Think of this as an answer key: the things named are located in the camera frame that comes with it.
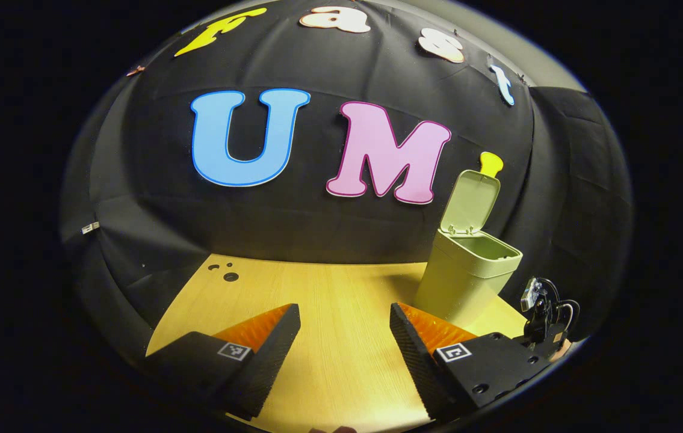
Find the small label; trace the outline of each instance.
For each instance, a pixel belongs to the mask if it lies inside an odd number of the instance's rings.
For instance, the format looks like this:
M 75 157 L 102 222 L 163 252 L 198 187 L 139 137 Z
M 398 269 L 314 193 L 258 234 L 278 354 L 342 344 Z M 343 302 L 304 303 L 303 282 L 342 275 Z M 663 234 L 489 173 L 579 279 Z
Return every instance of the small label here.
M 98 227 L 100 227 L 100 223 L 98 221 L 82 227 L 82 234 L 90 233 L 91 231 L 96 230 Z
M 236 359 L 237 361 L 242 361 L 245 359 L 245 355 L 250 352 L 250 348 L 247 346 L 235 345 L 234 343 L 226 343 L 223 345 L 218 354 L 220 356 L 230 357 L 231 359 Z
M 471 355 L 470 351 L 465 348 L 462 343 L 456 343 L 456 345 L 446 346 L 444 348 L 438 348 L 437 353 L 446 362 L 456 361 L 463 357 L 468 357 Z
M 135 74 L 138 74 L 138 73 L 143 72 L 145 70 L 146 70 L 146 68 L 144 68 L 143 66 L 138 66 L 137 68 L 132 69 L 132 71 L 127 72 L 126 76 L 128 76 L 128 77 L 134 76 Z

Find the orange finger pad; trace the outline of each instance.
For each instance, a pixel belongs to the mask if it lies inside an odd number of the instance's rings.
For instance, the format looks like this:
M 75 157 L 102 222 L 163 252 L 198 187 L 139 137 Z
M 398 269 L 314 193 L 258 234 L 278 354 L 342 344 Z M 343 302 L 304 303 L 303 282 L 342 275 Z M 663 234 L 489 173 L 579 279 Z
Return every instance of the orange finger pad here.
M 415 327 L 430 355 L 434 354 L 435 349 L 445 346 L 455 345 L 455 343 L 465 342 L 477 337 L 460 327 L 450 324 L 441 318 L 436 318 L 429 313 L 422 312 L 410 305 L 398 302 L 408 321 Z
M 269 312 L 261 313 L 254 318 L 228 327 L 213 337 L 220 338 L 224 342 L 247 346 L 253 349 L 253 352 L 257 352 L 290 306 L 291 304 L 285 304 Z

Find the trash can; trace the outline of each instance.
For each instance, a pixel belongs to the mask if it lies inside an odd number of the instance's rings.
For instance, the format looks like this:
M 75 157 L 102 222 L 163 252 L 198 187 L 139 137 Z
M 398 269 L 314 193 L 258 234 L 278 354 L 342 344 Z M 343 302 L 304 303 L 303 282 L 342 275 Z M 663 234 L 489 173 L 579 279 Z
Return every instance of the trash can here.
M 459 327 L 478 318 L 523 257 L 481 231 L 499 194 L 493 169 L 501 169 L 501 159 L 484 153 L 481 164 L 480 173 L 465 170 L 454 185 L 413 305 Z

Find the cable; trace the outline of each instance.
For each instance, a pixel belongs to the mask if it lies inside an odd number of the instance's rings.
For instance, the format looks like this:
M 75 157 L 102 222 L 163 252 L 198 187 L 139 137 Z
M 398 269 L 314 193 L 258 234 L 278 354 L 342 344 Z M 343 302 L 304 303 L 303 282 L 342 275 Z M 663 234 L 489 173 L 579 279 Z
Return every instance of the cable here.
M 570 314 L 569 314 L 569 323 L 566 324 L 566 327 L 565 327 L 565 329 L 563 330 L 563 332 L 565 332 L 565 331 L 569 331 L 569 326 L 572 324 L 572 319 L 574 318 L 574 307 L 572 307 L 572 305 L 570 305 L 570 304 L 561 304 L 561 305 L 558 305 L 558 309 L 559 309 L 559 310 L 560 310 L 562 307 L 568 307 L 569 310 L 570 310 Z
M 547 278 L 537 278 L 537 280 L 544 281 L 545 283 L 549 284 L 550 287 L 552 287 L 552 291 L 555 292 L 555 300 L 556 300 L 557 304 L 560 304 L 561 303 L 561 295 L 558 293 L 558 289 L 555 288 L 555 283 L 548 280 Z
M 549 284 L 550 287 L 552 287 L 552 291 L 555 292 L 555 306 L 560 305 L 561 304 L 561 295 L 560 295 L 560 293 L 558 293 L 558 288 L 555 287 L 555 283 L 548 280 L 547 278 L 537 277 L 537 280 L 544 281 L 545 283 Z M 558 317 L 555 318 L 555 323 L 558 323 L 558 321 L 560 321 L 560 320 L 561 320 L 561 310 L 558 308 Z
M 577 320 L 579 318 L 579 313 L 581 312 L 581 307 L 579 306 L 579 302 L 574 301 L 574 299 L 564 299 L 563 301 L 561 301 L 560 305 L 564 305 L 566 302 L 574 302 L 574 305 L 577 307 L 577 312 L 574 313 L 574 309 L 572 308 L 572 316 L 574 317 L 574 320 Z

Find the yellow letter f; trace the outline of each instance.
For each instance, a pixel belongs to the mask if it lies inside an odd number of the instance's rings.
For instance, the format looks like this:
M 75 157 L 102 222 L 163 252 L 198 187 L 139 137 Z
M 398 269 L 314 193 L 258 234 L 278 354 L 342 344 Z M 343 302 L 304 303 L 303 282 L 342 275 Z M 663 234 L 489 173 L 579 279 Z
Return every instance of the yellow letter f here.
M 249 16 L 259 16 L 260 14 L 267 11 L 266 8 L 253 9 L 252 11 L 243 12 L 241 14 L 236 14 L 236 16 L 225 17 L 225 19 L 220 19 L 211 25 L 207 26 L 207 30 L 204 30 L 199 36 L 197 36 L 193 41 L 191 41 L 188 46 L 183 47 L 176 53 L 175 57 L 185 54 L 193 49 L 198 49 L 204 47 L 213 41 L 215 41 L 215 35 L 218 32 L 226 33 L 229 30 L 237 27 L 237 25 L 242 24 L 246 17 Z

